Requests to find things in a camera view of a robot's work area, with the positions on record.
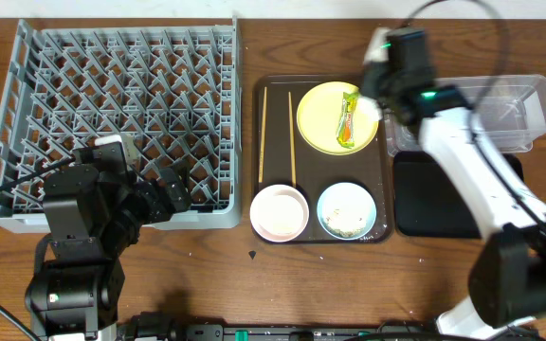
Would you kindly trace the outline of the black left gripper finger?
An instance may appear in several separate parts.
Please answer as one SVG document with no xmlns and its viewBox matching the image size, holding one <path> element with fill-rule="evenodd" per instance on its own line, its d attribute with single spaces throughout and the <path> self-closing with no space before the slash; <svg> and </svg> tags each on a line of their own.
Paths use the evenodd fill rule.
<svg viewBox="0 0 546 341">
<path fill-rule="evenodd" d="M 178 183 L 178 176 L 173 167 L 161 168 L 159 170 L 159 177 L 168 188 L 175 188 Z"/>
<path fill-rule="evenodd" d="M 166 186 L 166 191 L 175 213 L 185 212 L 190 209 L 191 196 L 184 185 L 170 183 Z"/>
</svg>

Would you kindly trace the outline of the green snack wrapper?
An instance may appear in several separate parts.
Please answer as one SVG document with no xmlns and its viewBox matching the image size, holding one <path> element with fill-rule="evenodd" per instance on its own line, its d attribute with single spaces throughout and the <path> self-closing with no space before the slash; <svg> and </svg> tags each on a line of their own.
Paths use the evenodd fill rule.
<svg viewBox="0 0 546 341">
<path fill-rule="evenodd" d="M 342 97 L 341 114 L 337 126 L 337 143 L 346 149 L 355 145 L 353 116 L 359 94 L 357 92 L 344 93 Z"/>
</svg>

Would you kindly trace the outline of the white pink bowl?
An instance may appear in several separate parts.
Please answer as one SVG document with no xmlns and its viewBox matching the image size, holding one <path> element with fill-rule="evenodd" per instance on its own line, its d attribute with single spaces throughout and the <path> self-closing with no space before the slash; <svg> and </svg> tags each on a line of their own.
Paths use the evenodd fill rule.
<svg viewBox="0 0 546 341">
<path fill-rule="evenodd" d="M 287 185 L 272 185 L 260 190 L 249 210 L 255 233 L 274 243 L 294 241 L 305 230 L 309 216 L 305 197 Z"/>
</svg>

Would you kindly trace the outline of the light blue bowl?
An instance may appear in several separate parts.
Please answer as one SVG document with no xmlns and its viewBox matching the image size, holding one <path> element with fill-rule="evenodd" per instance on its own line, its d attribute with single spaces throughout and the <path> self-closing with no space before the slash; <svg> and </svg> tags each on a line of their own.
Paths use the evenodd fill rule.
<svg viewBox="0 0 546 341">
<path fill-rule="evenodd" d="M 377 207 L 372 195 L 358 184 L 340 182 L 325 189 L 318 198 L 320 226 L 337 240 L 354 241 L 374 227 Z"/>
</svg>

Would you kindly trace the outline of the white napkin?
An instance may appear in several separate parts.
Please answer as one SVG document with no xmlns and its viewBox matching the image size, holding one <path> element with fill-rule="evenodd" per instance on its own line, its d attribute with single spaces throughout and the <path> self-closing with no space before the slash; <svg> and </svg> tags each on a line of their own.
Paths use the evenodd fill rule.
<svg viewBox="0 0 546 341">
<path fill-rule="evenodd" d="M 357 99 L 356 111 L 371 122 L 382 119 L 382 111 L 374 99 L 360 95 Z"/>
</svg>

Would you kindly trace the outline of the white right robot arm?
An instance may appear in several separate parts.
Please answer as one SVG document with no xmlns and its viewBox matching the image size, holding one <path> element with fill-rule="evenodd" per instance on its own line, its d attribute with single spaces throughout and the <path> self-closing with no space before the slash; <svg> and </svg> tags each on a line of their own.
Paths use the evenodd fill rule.
<svg viewBox="0 0 546 341">
<path fill-rule="evenodd" d="M 417 131 L 472 214 L 484 248 L 468 296 L 436 319 L 438 333 L 488 339 L 546 314 L 546 204 L 484 132 L 475 105 L 433 68 L 368 62 L 362 96 Z"/>
</svg>

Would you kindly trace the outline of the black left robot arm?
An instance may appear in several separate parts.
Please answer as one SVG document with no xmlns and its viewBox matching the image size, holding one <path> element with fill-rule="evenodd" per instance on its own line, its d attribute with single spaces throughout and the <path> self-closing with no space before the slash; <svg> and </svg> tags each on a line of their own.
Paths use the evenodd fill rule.
<svg viewBox="0 0 546 341">
<path fill-rule="evenodd" d="M 39 339 L 76 334 L 95 340 L 117 322 L 125 280 L 120 255 L 137 243 L 143 225 L 168 222 L 191 206 L 188 164 L 160 175 L 138 182 L 83 164 L 46 179 L 43 207 L 54 258 L 36 253 L 25 296 Z"/>
</svg>

